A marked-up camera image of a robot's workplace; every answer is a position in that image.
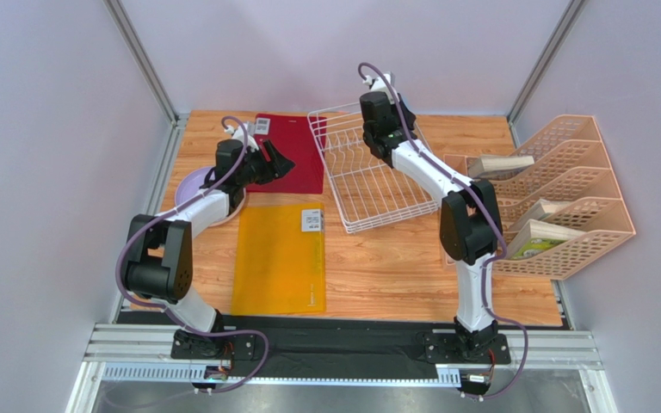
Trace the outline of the purple plate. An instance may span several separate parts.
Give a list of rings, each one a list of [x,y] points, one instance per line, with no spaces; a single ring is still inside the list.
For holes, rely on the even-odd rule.
[[[203,196],[202,193],[206,189],[202,186],[206,177],[212,181],[215,179],[213,169],[213,166],[207,166],[190,172],[180,182],[174,196],[178,210],[176,219],[189,221],[194,234],[204,231],[213,222],[232,213],[246,196],[244,188],[239,190],[237,202],[230,200],[229,194],[219,189]]]

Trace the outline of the pink plate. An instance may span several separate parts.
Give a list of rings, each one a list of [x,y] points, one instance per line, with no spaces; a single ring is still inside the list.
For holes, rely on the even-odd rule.
[[[244,209],[245,203],[246,203],[246,199],[242,200],[242,202],[236,207],[236,209],[232,213],[230,213],[229,215],[227,215],[223,219],[220,219],[220,220],[217,220],[217,221],[213,222],[208,227],[211,228],[211,227],[225,225],[228,222],[230,222],[231,220],[235,219],[240,214],[240,212]]]

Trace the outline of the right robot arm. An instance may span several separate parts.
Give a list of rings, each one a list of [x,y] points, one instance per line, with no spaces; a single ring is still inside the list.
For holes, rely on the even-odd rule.
[[[402,102],[370,91],[359,99],[363,141],[372,155],[411,178],[440,205],[439,239],[454,260],[459,306],[452,350],[465,361],[494,361],[498,322],[491,298],[491,259],[502,226],[493,186],[474,181],[446,165],[412,133],[415,117]]]

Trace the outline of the blue plate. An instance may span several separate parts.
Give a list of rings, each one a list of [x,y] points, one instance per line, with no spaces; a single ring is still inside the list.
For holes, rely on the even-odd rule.
[[[404,101],[401,101],[399,103],[399,107],[402,110],[406,125],[409,128],[413,128],[417,120],[417,117],[407,108],[407,105]]]

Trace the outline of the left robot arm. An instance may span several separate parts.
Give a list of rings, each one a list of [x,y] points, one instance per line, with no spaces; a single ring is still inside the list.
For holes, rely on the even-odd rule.
[[[134,304],[174,319],[178,349],[207,358],[228,349],[221,313],[192,286],[194,237],[235,213],[247,187],[279,180],[294,167],[269,140],[222,140],[194,194],[167,212],[133,217],[116,264],[117,287]]]

